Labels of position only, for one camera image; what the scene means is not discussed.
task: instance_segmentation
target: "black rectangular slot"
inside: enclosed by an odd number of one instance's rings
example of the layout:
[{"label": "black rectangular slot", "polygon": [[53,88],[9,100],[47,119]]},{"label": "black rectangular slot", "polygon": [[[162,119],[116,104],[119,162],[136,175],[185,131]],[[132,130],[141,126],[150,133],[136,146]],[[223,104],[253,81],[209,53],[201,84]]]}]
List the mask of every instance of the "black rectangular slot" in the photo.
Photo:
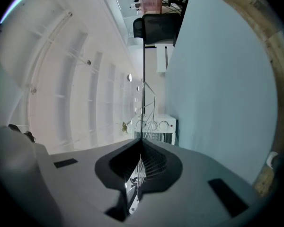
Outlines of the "black rectangular slot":
[{"label": "black rectangular slot", "polygon": [[213,179],[208,183],[232,217],[248,209],[246,203],[222,179]]},{"label": "black rectangular slot", "polygon": [[77,163],[77,162],[78,162],[77,160],[72,158],[72,159],[67,159],[67,160],[64,160],[64,161],[54,162],[54,165],[56,166],[56,168],[60,168],[60,167],[68,166],[68,165],[71,165],[71,164],[74,164],[74,163]]}]

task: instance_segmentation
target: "black office chair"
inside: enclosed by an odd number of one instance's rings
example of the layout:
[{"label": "black office chair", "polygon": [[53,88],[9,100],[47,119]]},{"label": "black office chair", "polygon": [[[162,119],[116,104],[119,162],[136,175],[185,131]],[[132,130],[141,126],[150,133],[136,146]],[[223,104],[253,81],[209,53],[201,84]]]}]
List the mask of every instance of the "black office chair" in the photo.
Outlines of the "black office chair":
[{"label": "black office chair", "polygon": [[176,40],[182,19],[177,13],[145,14],[133,22],[133,36],[145,44]]}]

